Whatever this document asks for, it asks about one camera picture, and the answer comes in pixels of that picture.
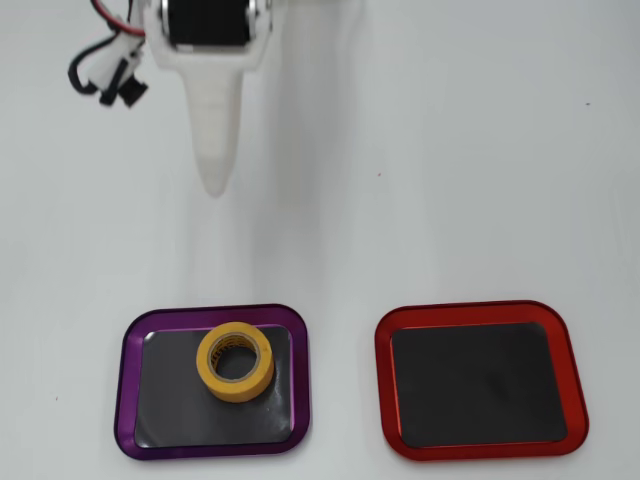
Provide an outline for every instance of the cable connector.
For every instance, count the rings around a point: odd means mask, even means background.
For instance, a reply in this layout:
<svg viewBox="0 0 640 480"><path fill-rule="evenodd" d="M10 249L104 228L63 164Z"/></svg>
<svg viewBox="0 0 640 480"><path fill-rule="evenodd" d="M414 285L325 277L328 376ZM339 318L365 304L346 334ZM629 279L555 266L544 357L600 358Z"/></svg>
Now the cable connector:
<svg viewBox="0 0 640 480"><path fill-rule="evenodd" d="M111 106L118 94L131 107L147 90L147 86L135 79L135 70L142 62L141 47L144 40L120 32L106 46L101 58L89 70L89 83L102 95L100 103Z"/></svg>

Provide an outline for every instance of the masking tape roll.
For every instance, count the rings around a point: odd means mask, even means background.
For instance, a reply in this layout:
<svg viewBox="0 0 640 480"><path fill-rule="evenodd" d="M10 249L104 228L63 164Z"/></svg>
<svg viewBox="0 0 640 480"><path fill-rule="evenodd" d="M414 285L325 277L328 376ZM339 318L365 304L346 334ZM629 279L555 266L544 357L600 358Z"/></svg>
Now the masking tape roll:
<svg viewBox="0 0 640 480"><path fill-rule="evenodd" d="M244 377L229 380L216 371L220 356L226 350L244 347L256 354L253 369ZM211 330L200 342L196 357L198 374L220 400L242 403L253 400L271 383L273 378L273 353L271 344L256 327L242 323L229 322Z"/></svg>

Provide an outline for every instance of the white mount bracket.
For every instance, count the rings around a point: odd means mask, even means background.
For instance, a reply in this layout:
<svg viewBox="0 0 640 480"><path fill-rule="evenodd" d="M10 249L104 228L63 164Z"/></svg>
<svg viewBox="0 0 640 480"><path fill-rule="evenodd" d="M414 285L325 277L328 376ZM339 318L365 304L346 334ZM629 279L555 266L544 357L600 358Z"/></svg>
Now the white mount bracket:
<svg viewBox="0 0 640 480"><path fill-rule="evenodd" d="M206 191L219 197L233 171L242 106L244 72L260 65L272 29L272 0L256 0L260 15L245 48L176 48L163 31L165 0L147 0L144 30L160 68L177 71L184 82L193 150Z"/></svg>

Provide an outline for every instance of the tray rim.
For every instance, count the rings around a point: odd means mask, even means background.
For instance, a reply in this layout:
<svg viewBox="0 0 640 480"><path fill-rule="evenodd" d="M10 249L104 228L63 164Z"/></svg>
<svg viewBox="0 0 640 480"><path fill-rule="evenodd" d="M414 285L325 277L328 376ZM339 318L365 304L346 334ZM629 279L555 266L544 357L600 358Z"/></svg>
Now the tray rim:
<svg viewBox="0 0 640 480"><path fill-rule="evenodd" d="M135 442L142 348L149 333L210 330L231 321L256 327L284 327L291 339L292 431L281 443L142 448ZM305 437L311 422L309 345L307 327L292 308L280 304L238 305L151 310L127 328L120 356L114 437L122 452L136 460L162 460L239 455L275 455L287 452Z"/></svg>
<svg viewBox="0 0 640 480"><path fill-rule="evenodd" d="M567 437L557 442L409 447L402 440L393 364L393 333L400 329L535 322L547 334ZM577 450L589 432L589 417L569 331L551 307L532 300L450 303L401 307L386 314L375 332L380 414L384 436L397 453L414 461L566 455Z"/></svg>

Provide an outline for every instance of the red wire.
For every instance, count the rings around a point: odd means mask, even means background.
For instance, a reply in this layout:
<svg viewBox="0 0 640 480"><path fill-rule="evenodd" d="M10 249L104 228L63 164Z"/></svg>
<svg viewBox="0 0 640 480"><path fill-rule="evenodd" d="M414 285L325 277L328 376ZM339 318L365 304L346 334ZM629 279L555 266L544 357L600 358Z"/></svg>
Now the red wire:
<svg viewBox="0 0 640 480"><path fill-rule="evenodd" d="M131 24L125 23L122 20L111 15L111 13L105 8L100 0L91 0L91 3L102 18L104 18L110 24L115 25L123 32L128 33L129 35L135 35L136 37L145 36L144 30L142 28L132 27Z"/></svg>

